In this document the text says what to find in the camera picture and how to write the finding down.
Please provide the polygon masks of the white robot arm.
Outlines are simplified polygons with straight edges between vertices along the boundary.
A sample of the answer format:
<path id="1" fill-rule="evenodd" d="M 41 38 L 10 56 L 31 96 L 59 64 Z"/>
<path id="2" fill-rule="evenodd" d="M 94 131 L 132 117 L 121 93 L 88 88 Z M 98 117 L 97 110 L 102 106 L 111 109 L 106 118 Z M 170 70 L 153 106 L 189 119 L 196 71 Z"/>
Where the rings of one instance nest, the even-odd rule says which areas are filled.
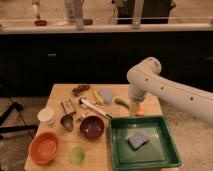
<path id="1" fill-rule="evenodd" d="M 213 127 L 213 93 L 163 78 L 161 70 L 155 57 L 147 57 L 129 69 L 130 101 L 140 103 L 146 93 L 151 93 Z"/>

